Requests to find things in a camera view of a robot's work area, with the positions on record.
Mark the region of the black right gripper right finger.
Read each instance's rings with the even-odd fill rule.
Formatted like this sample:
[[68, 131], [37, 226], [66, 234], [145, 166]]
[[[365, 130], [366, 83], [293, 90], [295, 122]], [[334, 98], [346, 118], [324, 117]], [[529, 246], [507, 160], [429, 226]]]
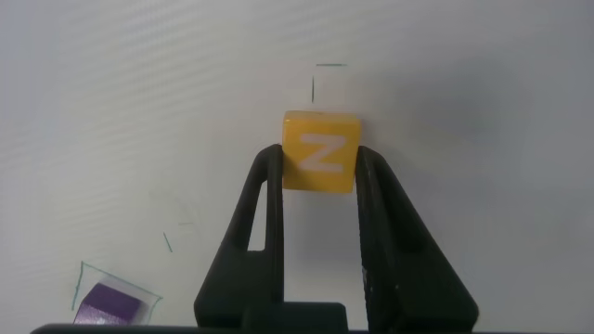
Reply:
[[479, 309], [386, 159], [361, 146], [355, 182], [370, 331], [471, 331]]

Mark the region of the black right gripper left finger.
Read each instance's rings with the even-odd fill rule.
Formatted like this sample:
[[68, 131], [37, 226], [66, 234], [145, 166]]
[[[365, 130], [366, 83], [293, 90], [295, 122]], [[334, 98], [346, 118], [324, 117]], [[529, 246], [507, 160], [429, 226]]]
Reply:
[[[201, 328], [239, 328], [253, 306], [284, 302], [283, 151], [279, 144], [255, 157], [236, 209], [194, 301]], [[265, 246], [249, 250], [255, 211], [266, 186]]]

